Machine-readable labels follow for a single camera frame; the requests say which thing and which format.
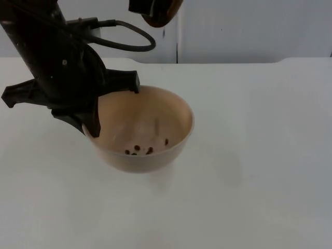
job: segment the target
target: black cable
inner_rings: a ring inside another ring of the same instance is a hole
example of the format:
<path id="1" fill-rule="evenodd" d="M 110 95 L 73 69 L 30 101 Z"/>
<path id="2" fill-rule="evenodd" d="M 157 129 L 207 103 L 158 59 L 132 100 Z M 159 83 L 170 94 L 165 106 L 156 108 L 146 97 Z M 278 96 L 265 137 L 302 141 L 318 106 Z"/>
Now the black cable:
<path id="1" fill-rule="evenodd" d="M 117 21 L 117 20 L 100 21 L 99 27 L 112 27 L 112 26 L 126 27 L 126 28 L 142 35 L 144 38 L 146 38 L 150 42 L 150 45 L 147 45 L 147 46 L 126 45 L 126 44 L 121 44 L 121 43 L 115 43 L 113 41 L 105 40 L 105 39 L 102 39 L 99 37 L 95 37 L 90 34 L 85 34 L 78 30 L 72 29 L 71 27 L 69 27 L 68 25 L 66 25 L 64 23 L 54 21 L 53 19 L 49 18 L 47 15 L 45 15 L 41 12 L 37 12 L 35 9 L 31 8 L 27 4 L 18 3 L 16 0 L 5 0 L 5 1 L 7 1 L 9 4 L 13 5 L 15 8 L 21 10 L 22 12 L 38 19 L 39 21 L 42 21 L 43 23 L 46 23 L 48 25 L 62 29 L 63 31 L 66 31 L 72 35 L 78 36 L 81 39 L 84 39 L 90 43 L 95 43 L 95 44 L 98 44 L 101 46 L 125 50 L 125 51 L 131 51 L 131 52 L 147 52 L 147 51 L 153 50 L 156 47 L 156 41 L 154 40 L 154 38 L 152 36 L 150 36 L 145 31 L 139 29 L 138 27 L 131 25 L 129 23 L 123 22 L 123 21 Z"/>

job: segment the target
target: white table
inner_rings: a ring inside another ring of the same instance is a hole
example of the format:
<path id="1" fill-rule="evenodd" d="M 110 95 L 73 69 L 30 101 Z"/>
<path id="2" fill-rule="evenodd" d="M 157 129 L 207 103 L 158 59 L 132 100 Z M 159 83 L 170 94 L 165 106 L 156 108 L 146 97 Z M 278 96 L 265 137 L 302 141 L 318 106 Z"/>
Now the white table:
<path id="1" fill-rule="evenodd" d="M 45 107 L 0 103 L 0 248 L 330 249 L 332 60 L 138 70 L 192 107 L 173 165 L 129 174 Z M 31 79 L 0 59 L 1 92 Z"/>

